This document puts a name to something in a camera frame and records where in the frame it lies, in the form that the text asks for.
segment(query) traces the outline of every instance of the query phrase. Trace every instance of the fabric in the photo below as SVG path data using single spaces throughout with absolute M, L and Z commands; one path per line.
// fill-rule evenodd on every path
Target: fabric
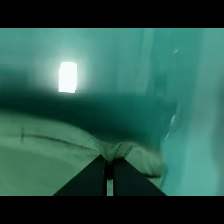
M 0 111 L 0 195 L 53 195 L 100 154 L 126 158 L 154 183 L 158 152 L 132 142 L 105 142 L 73 125 Z

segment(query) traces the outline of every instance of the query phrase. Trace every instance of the black bar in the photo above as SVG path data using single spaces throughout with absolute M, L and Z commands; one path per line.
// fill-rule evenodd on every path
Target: black bar
M 126 160 L 113 162 L 114 196 L 166 196 Z
M 54 196 L 106 196 L 106 161 L 98 156 Z

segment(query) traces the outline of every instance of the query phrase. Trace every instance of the teal surface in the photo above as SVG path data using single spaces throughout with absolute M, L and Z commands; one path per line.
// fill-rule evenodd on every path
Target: teal surface
M 56 93 L 60 63 L 74 61 L 75 94 L 131 96 L 142 117 L 130 116 L 138 130 L 151 116 L 151 96 L 176 102 L 161 144 L 164 192 L 224 195 L 223 48 L 224 29 L 0 29 L 0 88 Z M 122 123 L 122 104 L 110 98 L 108 105 Z M 151 121 L 141 130 L 153 127 Z

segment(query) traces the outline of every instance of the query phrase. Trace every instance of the glossy surface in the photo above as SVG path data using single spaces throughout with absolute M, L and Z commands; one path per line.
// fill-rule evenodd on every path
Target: glossy surface
M 163 191 L 223 195 L 223 46 L 224 29 L 0 29 L 0 87 L 54 93 L 61 62 L 75 62 L 74 94 L 129 95 L 144 118 L 151 95 L 177 102 Z

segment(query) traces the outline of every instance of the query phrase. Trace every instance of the bright light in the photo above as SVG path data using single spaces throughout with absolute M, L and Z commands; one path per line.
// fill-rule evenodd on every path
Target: bright light
M 77 87 L 77 64 L 62 62 L 59 68 L 58 91 L 74 93 Z

